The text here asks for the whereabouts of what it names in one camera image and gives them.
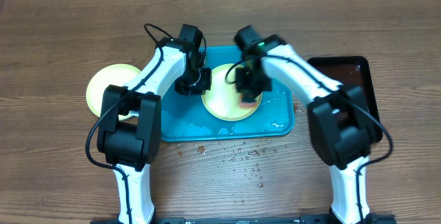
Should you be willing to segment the orange green scrub sponge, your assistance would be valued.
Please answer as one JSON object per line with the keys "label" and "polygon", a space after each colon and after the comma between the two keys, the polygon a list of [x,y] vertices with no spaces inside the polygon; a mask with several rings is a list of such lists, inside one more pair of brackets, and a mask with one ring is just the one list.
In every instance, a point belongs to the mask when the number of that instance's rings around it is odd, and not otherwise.
{"label": "orange green scrub sponge", "polygon": [[241,94],[238,101],[238,106],[242,109],[257,108],[260,104],[261,97],[257,96],[255,99],[251,99],[244,94]]}

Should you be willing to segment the yellow plate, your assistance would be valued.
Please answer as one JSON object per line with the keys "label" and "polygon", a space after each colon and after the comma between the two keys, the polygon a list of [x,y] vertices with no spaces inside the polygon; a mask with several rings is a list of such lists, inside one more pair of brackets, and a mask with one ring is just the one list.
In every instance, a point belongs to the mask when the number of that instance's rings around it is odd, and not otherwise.
{"label": "yellow plate", "polygon": [[241,101],[243,96],[237,92],[236,86],[225,81],[225,75],[232,66],[233,63],[227,63],[214,68],[211,88],[201,96],[207,111],[224,121],[246,119],[258,109],[263,97],[263,94],[260,94],[253,105],[245,105]]}
{"label": "yellow plate", "polygon": [[109,65],[99,70],[88,83],[85,96],[92,113],[100,117],[103,93],[109,85],[124,86],[140,72],[138,68],[128,64]]}

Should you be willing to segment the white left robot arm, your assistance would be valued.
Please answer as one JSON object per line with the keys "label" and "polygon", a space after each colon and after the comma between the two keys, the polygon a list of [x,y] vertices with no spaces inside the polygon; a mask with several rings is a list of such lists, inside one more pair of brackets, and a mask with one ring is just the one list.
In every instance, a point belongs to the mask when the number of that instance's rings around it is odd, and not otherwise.
{"label": "white left robot arm", "polygon": [[153,223],[150,164],[161,142],[161,100],[170,87],[184,96],[211,88],[206,68],[206,40],[196,26],[184,24],[177,37],[166,33],[155,40],[155,52],[141,73],[123,86],[109,85],[101,114],[86,139],[85,151],[97,137],[105,162],[91,162],[114,172],[121,210],[113,223]]}

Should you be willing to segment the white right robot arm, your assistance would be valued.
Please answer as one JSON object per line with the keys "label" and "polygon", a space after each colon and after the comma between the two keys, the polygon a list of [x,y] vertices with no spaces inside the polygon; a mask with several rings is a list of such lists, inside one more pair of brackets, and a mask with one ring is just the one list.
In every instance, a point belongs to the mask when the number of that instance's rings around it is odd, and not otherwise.
{"label": "white right robot arm", "polygon": [[367,111],[363,89],[327,77],[277,34],[262,38],[246,26],[234,42],[244,65],[231,68],[241,101],[254,103],[273,79],[289,88],[307,108],[313,149],[330,167],[332,215],[339,223],[365,223],[369,207],[364,172],[376,141],[376,120]]}

